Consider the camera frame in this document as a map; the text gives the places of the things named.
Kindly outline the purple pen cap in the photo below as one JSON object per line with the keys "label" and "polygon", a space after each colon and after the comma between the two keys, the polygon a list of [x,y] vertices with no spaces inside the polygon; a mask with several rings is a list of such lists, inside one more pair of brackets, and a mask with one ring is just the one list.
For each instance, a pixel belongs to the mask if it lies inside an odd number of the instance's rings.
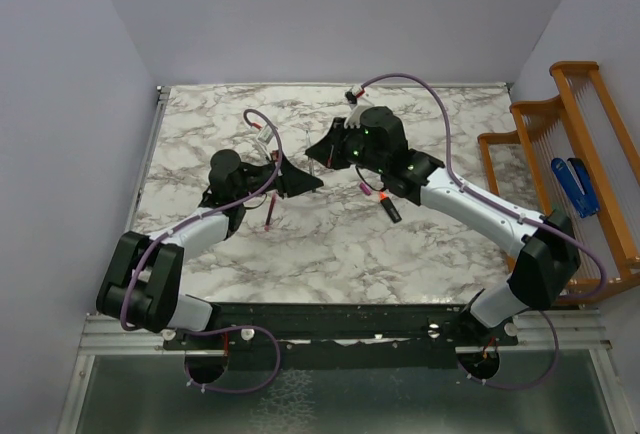
{"label": "purple pen cap", "polygon": [[365,183],[363,183],[363,182],[361,182],[361,183],[359,184],[359,188],[360,188],[360,189],[361,189],[361,191],[362,191],[365,195],[367,195],[367,196],[370,196],[370,195],[372,194],[371,189],[370,189],[370,188],[369,188]]}

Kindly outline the red ink pen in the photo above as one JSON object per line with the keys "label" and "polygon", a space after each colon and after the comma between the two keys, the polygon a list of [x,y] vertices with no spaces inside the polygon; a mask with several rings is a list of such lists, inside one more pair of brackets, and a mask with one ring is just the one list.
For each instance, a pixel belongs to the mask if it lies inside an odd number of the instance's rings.
{"label": "red ink pen", "polygon": [[265,224],[264,224],[264,229],[265,231],[269,231],[273,222],[273,215],[274,215],[274,210],[275,210],[275,206],[278,200],[278,194],[276,192],[274,192],[271,196],[270,199],[270,203],[269,203],[269,208],[267,211],[267,216],[265,219]]}

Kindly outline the black orange highlighter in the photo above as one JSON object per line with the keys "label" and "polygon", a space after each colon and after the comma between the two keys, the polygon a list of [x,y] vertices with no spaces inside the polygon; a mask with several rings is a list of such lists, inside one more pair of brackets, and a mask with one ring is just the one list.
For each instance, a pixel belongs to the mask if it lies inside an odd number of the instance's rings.
{"label": "black orange highlighter", "polygon": [[399,214],[394,203],[389,198],[389,196],[383,191],[379,193],[379,203],[394,224],[397,224],[402,221],[402,217]]}

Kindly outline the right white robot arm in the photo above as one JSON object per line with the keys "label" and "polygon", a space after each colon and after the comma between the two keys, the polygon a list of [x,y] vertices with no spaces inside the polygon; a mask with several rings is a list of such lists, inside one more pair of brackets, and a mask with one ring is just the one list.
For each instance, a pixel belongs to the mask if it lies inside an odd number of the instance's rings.
{"label": "right white robot arm", "polygon": [[482,290],[459,321],[461,337],[481,345],[496,326],[526,310],[546,310],[580,267],[569,217],[513,206],[448,172],[439,159],[408,144],[402,121],[387,107],[357,114],[357,124],[337,117],[327,134],[305,151],[332,170],[375,172],[388,192],[465,224],[505,251],[515,264],[510,277]]}

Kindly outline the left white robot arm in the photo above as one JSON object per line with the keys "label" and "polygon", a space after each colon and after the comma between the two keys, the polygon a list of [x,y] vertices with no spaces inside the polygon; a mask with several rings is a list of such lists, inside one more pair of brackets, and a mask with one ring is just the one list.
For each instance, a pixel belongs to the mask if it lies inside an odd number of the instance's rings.
{"label": "left white robot arm", "polygon": [[221,325],[212,318],[212,304],[179,292],[184,263],[233,236],[245,203],[255,195],[274,191],[291,198],[324,186],[277,152],[266,164],[253,165],[231,149],[211,157],[208,180],[198,208],[186,219],[153,234],[129,231],[120,237],[98,291],[99,313],[118,319],[126,330],[186,330],[195,346],[214,346]]}

